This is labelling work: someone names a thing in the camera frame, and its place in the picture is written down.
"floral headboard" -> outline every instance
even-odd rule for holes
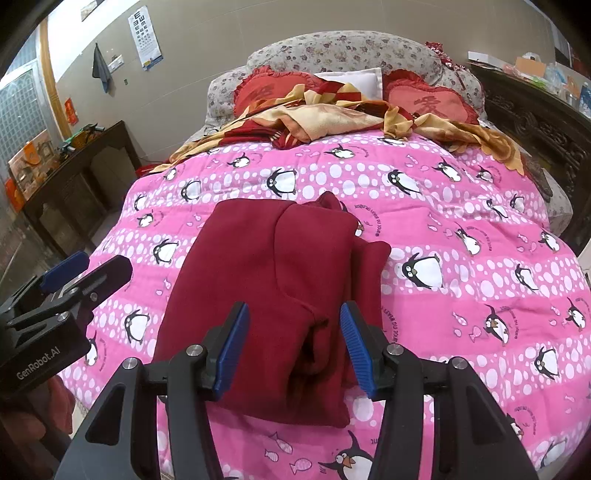
[[[450,70],[437,54],[413,40],[396,35],[343,30],[311,33],[268,45],[251,54],[246,65],[213,80],[207,91],[207,115],[195,140],[234,119],[234,90],[255,68],[269,65],[278,72],[326,72],[381,67],[383,73],[411,70],[429,85],[457,91],[478,113],[484,112],[484,95],[478,79],[468,71]]]

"eye chart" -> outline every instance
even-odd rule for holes
[[[149,70],[162,60],[162,53],[156,40],[154,27],[150,20],[148,7],[140,7],[133,15],[128,17],[129,28],[134,37],[135,47],[138,49],[139,60],[144,70]]]

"cardboard box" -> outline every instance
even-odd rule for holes
[[[515,67],[521,73],[525,73],[527,75],[536,76],[536,77],[544,77],[544,73],[546,72],[546,64],[540,61],[525,59],[523,57],[517,57],[515,59]]]

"wall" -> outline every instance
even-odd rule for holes
[[[164,55],[148,72],[139,64],[127,23],[141,5],[148,7]],[[203,125],[207,87],[220,73],[243,65],[269,43],[352,29],[439,41],[457,61],[468,50],[511,63],[528,51],[554,60],[549,22],[521,0],[145,0],[96,37],[107,62],[123,55],[125,65],[113,73],[114,91],[103,93],[100,81],[91,77],[94,42],[59,78],[57,89],[62,102],[72,97],[79,125],[123,119],[138,154],[146,161],[163,161]],[[50,48],[59,51],[60,45]]]

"metal screw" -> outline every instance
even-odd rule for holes
[[[203,347],[201,345],[191,345],[187,347],[188,356],[198,356],[203,353]]]
[[[121,365],[123,365],[123,368],[125,368],[126,370],[131,370],[137,367],[138,359],[134,356],[127,357],[125,360],[123,360]]]
[[[462,357],[456,356],[452,359],[453,368],[457,368],[458,370],[464,370],[468,366],[468,362]]]
[[[390,355],[398,356],[404,353],[404,347],[398,343],[390,343],[390,345],[386,347],[386,351]]]

